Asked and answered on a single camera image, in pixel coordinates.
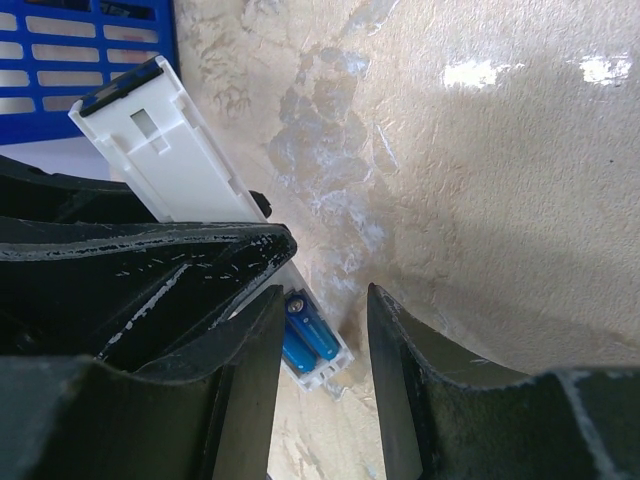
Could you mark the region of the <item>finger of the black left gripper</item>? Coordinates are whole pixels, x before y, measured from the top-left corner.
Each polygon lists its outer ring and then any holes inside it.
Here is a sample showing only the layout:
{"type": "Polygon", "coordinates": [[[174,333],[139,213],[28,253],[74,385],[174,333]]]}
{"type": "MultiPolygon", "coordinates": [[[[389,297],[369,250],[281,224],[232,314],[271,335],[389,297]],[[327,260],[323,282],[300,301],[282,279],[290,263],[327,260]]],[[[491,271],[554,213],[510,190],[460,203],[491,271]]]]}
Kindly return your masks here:
{"type": "Polygon", "coordinates": [[[124,183],[1,158],[3,235],[271,235],[264,223],[161,223],[124,183]]]}
{"type": "Polygon", "coordinates": [[[226,320],[296,251],[270,223],[1,223],[1,351],[133,372],[226,320]]]}

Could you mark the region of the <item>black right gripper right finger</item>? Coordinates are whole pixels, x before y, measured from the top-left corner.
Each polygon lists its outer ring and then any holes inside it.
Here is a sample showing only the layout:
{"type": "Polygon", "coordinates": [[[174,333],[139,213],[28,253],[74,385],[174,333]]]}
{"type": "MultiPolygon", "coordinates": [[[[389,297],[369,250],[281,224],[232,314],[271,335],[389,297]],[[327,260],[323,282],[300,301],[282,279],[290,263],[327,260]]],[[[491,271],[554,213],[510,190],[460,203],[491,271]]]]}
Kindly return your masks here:
{"type": "Polygon", "coordinates": [[[367,294],[369,353],[390,479],[635,479],[639,372],[529,376],[367,294]]]}

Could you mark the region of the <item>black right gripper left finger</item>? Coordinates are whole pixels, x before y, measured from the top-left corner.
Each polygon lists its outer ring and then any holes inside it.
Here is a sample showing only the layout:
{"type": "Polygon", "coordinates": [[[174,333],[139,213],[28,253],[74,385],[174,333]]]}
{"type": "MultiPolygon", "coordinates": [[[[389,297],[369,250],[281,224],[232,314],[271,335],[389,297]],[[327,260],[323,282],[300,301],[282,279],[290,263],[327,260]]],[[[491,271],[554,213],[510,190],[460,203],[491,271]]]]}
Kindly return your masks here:
{"type": "Polygon", "coordinates": [[[200,340],[213,371],[150,381],[88,357],[1,361],[5,479],[263,479],[284,333],[278,286],[200,340]]]}

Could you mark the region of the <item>blue AAA battery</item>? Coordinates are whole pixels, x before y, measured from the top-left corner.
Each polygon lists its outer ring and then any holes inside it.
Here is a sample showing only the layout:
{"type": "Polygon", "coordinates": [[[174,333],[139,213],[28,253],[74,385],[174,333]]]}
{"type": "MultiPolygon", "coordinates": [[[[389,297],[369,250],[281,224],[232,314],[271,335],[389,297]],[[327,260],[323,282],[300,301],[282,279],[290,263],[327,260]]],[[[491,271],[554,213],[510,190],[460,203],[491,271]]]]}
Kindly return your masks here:
{"type": "Polygon", "coordinates": [[[323,359],[333,360],[340,344],[304,295],[296,294],[286,300],[286,315],[309,346],[323,359]]]}
{"type": "Polygon", "coordinates": [[[285,326],[283,340],[285,358],[301,373],[308,373],[316,367],[316,356],[299,335],[285,326]]]}

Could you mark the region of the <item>white remote control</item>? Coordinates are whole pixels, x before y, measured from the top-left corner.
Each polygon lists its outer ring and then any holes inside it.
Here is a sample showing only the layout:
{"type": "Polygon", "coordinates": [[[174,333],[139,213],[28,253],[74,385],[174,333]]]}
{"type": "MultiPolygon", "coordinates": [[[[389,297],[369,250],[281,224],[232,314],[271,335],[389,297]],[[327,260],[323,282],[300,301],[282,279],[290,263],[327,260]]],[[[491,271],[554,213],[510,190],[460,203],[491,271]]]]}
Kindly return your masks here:
{"type": "MultiPolygon", "coordinates": [[[[161,55],[153,59],[159,76],[93,113],[74,103],[69,116],[161,222],[266,222],[267,215],[213,139],[202,115],[161,55]]],[[[316,356],[316,367],[299,372],[284,356],[282,365],[298,386],[310,392],[327,383],[354,360],[340,334],[325,320],[311,288],[293,262],[266,282],[283,286],[286,326],[316,356]],[[333,360],[321,358],[286,315],[286,300],[304,295],[340,344],[333,360]]]]}

